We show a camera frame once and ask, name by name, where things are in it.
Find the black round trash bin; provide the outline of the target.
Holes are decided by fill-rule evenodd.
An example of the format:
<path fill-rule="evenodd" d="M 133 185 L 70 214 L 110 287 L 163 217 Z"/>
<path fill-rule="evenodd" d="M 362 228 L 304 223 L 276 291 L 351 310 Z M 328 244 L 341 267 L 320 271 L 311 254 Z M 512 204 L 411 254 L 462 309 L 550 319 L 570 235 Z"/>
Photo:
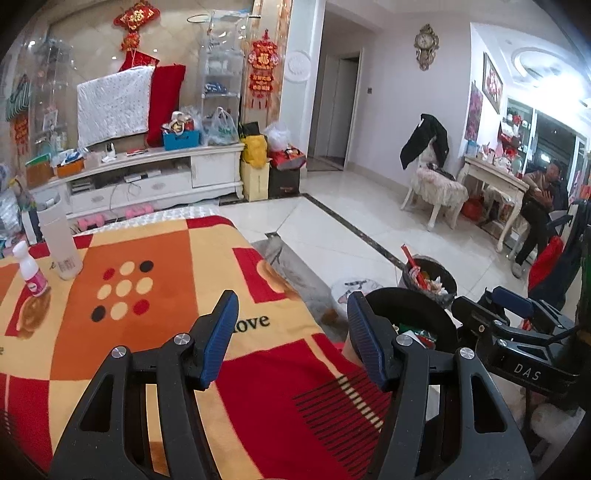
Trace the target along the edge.
<path fill-rule="evenodd" d="M 454 353 L 458 348 L 457 327 L 444 308 L 426 295 L 409 289 L 387 287 L 366 296 L 373 312 L 400 330 L 423 330 L 435 338 L 435 349 Z"/>

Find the grey lined trash bin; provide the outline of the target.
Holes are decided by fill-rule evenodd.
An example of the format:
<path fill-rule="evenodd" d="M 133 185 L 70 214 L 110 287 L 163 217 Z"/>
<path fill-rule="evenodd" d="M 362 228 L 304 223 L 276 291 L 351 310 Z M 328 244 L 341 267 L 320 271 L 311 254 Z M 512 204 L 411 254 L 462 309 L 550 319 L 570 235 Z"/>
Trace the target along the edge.
<path fill-rule="evenodd" d="M 406 244 L 401 249 L 407 262 L 402 269 L 399 287 L 421 293 L 444 309 L 450 308 L 458 292 L 452 274 L 431 257 L 412 255 Z"/>

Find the seated person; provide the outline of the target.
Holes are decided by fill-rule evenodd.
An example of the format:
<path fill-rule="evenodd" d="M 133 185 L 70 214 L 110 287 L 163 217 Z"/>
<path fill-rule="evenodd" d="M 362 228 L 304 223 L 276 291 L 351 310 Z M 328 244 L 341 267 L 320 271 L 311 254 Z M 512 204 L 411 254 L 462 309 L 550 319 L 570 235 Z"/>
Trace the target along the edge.
<path fill-rule="evenodd" d="M 537 170 L 523 176 L 528 191 L 520 214 L 529 224 L 529 233 L 512 263 L 512 274 L 518 279 L 522 277 L 525 261 L 533 249 L 537 248 L 537 254 L 540 255 L 548 245 L 547 224 L 550 222 L 550 213 L 555 208 L 554 195 L 560 174 L 560 166 L 550 163 L 545 171 Z"/>

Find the small white pink bottle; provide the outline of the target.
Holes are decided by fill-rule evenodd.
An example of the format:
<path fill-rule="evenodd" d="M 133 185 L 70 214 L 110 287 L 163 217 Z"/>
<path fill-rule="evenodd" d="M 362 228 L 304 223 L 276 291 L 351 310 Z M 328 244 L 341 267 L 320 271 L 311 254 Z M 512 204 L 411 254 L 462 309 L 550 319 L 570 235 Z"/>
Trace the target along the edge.
<path fill-rule="evenodd" d="M 47 291 L 49 284 L 36 260 L 29 253 L 25 241 L 20 241 L 14 246 L 13 256 L 18 261 L 21 276 L 31 295 L 33 297 L 43 295 Z"/>

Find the black jacket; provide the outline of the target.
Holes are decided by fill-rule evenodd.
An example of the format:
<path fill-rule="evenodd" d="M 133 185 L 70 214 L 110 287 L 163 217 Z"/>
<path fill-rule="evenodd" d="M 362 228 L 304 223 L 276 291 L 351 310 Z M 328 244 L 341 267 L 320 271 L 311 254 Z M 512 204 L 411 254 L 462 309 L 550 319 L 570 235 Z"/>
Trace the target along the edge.
<path fill-rule="evenodd" d="M 432 146 L 437 165 L 443 168 L 449 155 L 448 132 L 433 115 L 422 113 L 420 122 L 400 153 L 404 170 L 414 162 L 428 146 Z"/>

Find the tall frosted plastic bottle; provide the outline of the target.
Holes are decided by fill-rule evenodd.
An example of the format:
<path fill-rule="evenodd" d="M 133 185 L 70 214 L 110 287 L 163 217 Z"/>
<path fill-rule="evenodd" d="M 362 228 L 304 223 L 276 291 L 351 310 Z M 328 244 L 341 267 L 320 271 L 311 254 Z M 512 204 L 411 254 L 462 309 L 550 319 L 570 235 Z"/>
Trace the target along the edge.
<path fill-rule="evenodd" d="M 74 242 L 64 210 L 64 202 L 58 194 L 38 205 L 39 227 L 50 256 L 62 280 L 75 278 L 83 268 L 83 262 Z"/>

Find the white TV cabinet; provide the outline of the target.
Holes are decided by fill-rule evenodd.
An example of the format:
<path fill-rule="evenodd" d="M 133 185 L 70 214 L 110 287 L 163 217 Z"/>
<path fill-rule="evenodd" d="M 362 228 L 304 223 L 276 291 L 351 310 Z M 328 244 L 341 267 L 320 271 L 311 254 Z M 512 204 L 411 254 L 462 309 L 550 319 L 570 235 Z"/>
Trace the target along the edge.
<path fill-rule="evenodd" d="M 63 201 L 70 221 L 93 215 L 123 218 L 135 207 L 164 210 L 226 195 L 242 199 L 242 143 L 166 151 L 149 149 L 33 188 L 35 201 Z"/>

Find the beige paper bag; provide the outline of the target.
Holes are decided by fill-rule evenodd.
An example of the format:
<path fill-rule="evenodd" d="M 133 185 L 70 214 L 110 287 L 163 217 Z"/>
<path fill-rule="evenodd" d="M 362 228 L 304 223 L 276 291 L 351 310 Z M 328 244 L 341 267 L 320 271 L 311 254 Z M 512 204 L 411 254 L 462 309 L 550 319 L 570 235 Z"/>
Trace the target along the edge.
<path fill-rule="evenodd" d="M 243 195 L 247 201 L 256 202 L 269 199 L 269 163 L 259 169 L 242 161 L 240 163 L 240 178 L 242 178 Z"/>

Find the blue storage basket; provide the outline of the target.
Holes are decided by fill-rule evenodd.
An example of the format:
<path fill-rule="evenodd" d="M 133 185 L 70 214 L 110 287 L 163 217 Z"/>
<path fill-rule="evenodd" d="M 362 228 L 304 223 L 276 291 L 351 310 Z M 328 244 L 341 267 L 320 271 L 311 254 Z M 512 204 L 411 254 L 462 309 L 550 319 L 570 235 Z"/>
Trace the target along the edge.
<path fill-rule="evenodd" d="M 165 151 L 197 148 L 200 145 L 200 131 L 185 130 L 179 134 L 164 132 L 162 134 L 162 140 Z"/>

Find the yellow bag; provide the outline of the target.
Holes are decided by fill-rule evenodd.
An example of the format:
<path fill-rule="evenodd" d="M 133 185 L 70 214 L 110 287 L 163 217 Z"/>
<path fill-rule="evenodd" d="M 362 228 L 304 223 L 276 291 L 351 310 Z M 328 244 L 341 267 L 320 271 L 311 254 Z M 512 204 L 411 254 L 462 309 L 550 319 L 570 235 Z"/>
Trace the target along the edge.
<path fill-rule="evenodd" d="M 263 169 L 267 163 L 267 142 L 262 134 L 240 139 L 243 144 L 242 161 L 254 169 Z"/>

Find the white cloth covered TV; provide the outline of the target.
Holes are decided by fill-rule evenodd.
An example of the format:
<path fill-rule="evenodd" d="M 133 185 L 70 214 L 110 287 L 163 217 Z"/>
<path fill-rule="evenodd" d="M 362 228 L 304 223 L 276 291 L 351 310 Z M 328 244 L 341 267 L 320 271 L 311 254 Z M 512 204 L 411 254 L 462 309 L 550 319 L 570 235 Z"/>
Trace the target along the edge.
<path fill-rule="evenodd" d="M 154 66 L 133 67 L 77 86 L 78 147 L 148 130 Z"/>

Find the clear acrylic shelf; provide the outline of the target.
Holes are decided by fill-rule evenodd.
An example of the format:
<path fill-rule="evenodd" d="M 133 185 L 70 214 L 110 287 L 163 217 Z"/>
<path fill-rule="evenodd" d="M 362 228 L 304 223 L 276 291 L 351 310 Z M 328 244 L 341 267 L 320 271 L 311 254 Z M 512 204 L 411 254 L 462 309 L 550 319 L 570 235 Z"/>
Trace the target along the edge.
<path fill-rule="evenodd" d="M 257 19 L 249 9 L 211 10 L 189 16 L 197 29 L 197 99 L 204 128 L 222 108 L 238 124 L 245 83 L 249 27 Z"/>

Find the red hanging couplet ornament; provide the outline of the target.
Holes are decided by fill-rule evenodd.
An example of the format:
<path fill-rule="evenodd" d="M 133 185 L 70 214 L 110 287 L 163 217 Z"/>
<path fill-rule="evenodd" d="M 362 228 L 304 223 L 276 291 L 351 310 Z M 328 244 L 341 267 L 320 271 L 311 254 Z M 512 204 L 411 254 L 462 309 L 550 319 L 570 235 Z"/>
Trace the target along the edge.
<path fill-rule="evenodd" d="M 279 47 L 270 39 L 269 30 L 264 30 L 263 37 L 252 42 L 246 60 L 249 63 L 249 108 L 267 109 L 273 93 L 273 72 L 280 65 Z"/>

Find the red Chinese knot ornament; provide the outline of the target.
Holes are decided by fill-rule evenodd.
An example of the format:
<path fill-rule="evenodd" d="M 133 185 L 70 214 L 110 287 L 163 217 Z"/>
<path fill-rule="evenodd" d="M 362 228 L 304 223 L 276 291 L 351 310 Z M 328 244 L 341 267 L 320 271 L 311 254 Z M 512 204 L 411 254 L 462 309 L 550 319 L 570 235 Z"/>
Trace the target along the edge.
<path fill-rule="evenodd" d="M 125 31 L 120 50 L 136 50 L 140 44 L 140 29 L 160 17 L 160 10 L 148 1 L 140 0 L 113 19 L 113 25 Z"/>

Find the ornate wall clock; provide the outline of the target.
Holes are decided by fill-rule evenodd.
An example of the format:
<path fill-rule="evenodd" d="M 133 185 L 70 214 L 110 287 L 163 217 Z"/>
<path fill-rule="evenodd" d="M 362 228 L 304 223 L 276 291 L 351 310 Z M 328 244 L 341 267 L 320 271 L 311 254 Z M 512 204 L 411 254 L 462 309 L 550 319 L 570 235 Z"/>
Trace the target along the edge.
<path fill-rule="evenodd" d="M 440 47 L 439 36 L 430 24 L 424 25 L 415 37 L 416 60 L 422 71 L 428 71 Z"/>

